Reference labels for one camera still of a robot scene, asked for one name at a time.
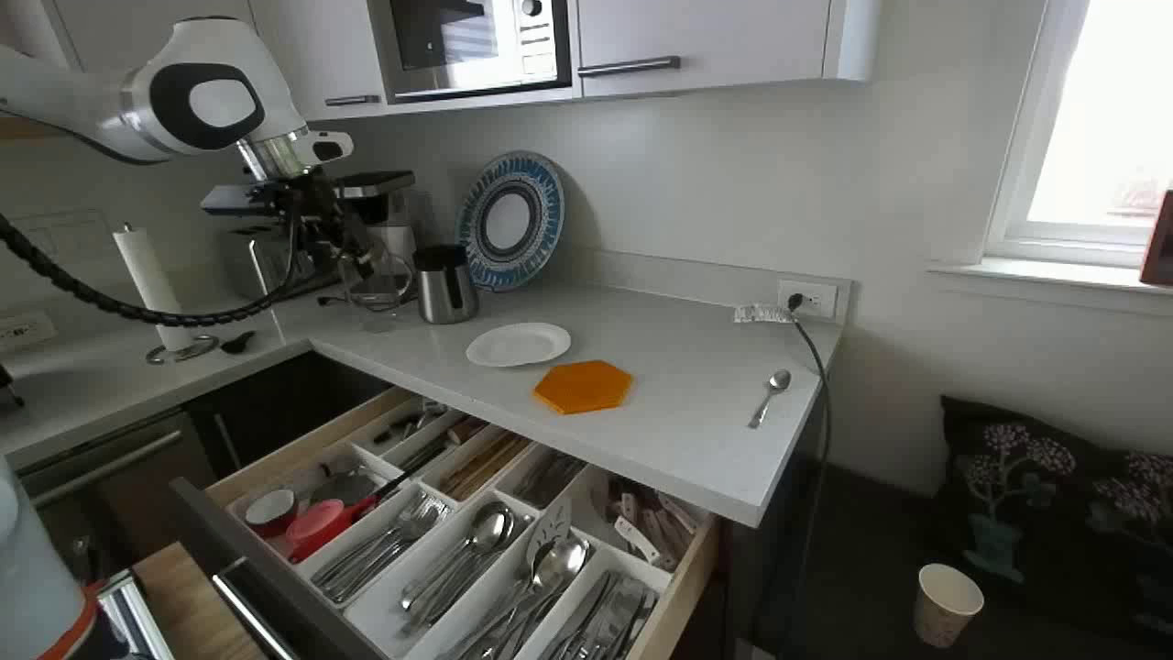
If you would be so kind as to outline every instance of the microwave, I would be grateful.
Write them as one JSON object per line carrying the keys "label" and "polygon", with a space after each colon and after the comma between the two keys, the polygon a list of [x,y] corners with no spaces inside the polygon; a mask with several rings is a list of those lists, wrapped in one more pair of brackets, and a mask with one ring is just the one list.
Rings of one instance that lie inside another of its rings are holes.
{"label": "microwave", "polygon": [[384,3],[399,104],[571,85],[569,0]]}

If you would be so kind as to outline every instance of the window sill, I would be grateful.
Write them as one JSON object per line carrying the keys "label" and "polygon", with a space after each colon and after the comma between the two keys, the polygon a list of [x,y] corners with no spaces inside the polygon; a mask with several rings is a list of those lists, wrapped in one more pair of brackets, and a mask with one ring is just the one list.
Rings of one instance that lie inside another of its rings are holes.
{"label": "window sill", "polygon": [[1173,286],[1147,286],[1131,267],[1053,264],[1053,262],[977,262],[937,264],[940,290],[1018,297],[1122,317],[1173,317]]}

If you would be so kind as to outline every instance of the kettle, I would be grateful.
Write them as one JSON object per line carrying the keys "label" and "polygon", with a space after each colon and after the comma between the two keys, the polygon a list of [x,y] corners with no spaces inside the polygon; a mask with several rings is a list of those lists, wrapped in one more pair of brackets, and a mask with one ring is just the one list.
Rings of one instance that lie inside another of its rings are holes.
{"label": "kettle", "polygon": [[423,247],[414,253],[419,317],[423,323],[460,323],[475,317],[464,247]]}

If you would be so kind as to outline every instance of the wall socket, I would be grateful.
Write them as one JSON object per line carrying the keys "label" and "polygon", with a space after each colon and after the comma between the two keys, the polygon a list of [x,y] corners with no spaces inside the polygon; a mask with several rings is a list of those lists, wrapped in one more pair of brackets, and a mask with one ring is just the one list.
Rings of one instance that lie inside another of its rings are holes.
{"label": "wall socket", "polygon": [[59,338],[43,311],[0,317],[0,356]]}
{"label": "wall socket", "polygon": [[840,311],[840,286],[834,283],[778,280],[778,308],[784,308],[790,295],[805,297],[802,308],[794,308],[794,317],[802,317],[802,318],[834,318],[834,311]]}

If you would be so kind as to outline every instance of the cutlery drawer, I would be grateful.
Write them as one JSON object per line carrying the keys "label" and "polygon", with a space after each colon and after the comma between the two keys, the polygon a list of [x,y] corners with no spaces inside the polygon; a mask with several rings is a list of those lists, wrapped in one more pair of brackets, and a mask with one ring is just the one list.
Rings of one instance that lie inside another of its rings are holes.
{"label": "cutlery drawer", "polygon": [[[530,633],[520,633],[515,657],[544,660],[553,642],[569,625],[591,609],[591,594],[601,577],[629,577],[648,589],[648,609],[629,618],[625,657],[657,660],[671,657],[692,609],[715,574],[715,516],[698,515],[689,530],[689,543],[671,566],[651,566],[646,555],[632,555],[629,543],[607,521],[607,478],[601,470],[558,457],[543,445],[520,439],[505,431],[478,424],[458,445],[445,445],[445,431],[460,421],[458,412],[444,412],[410,434],[388,439],[388,431],[403,431],[403,420],[419,416],[419,400],[408,393],[384,393],[338,421],[300,438],[277,455],[258,457],[255,465],[207,489],[207,508],[190,508],[197,523],[218,523],[223,547],[206,549],[206,539],[188,543],[194,563],[216,577],[223,566],[238,569],[243,556],[255,566],[255,577],[243,578],[255,600],[258,619],[266,619],[273,637],[296,637],[293,651],[348,651],[348,657],[444,657],[482,626],[482,619],[502,609],[510,586],[515,586],[533,569],[533,530],[550,516],[564,516],[571,539],[591,547],[582,574],[571,574],[564,586],[543,604],[543,618],[530,618]],[[388,498],[361,515],[350,530],[329,539],[304,563],[289,563],[273,543],[262,543],[246,521],[243,508],[262,489],[296,483],[307,489],[323,457],[350,457],[370,470],[378,483],[388,483],[403,475],[403,462],[430,445],[444,453],[430,455],[414,478],[408,478]],[[530,489],[533,478],[553,475],[558,483]],[[393,533],[403,521],[403,510],[414,501],[436,501],[444,515],[430,521],[420,534],[395,547],[395,556],[361,574],[359,586],[338,597],[313,578],[329,563],[359,555],[378,534]],[[408,626],[403,594],[419,586],[420,577],[436,574],[441,563],[458,555],[464,533],[482,508],[502,508],[515,516],[520,533],[502,547],[486,566],[478,566],[458,597],[441,611],[436,625]]]}

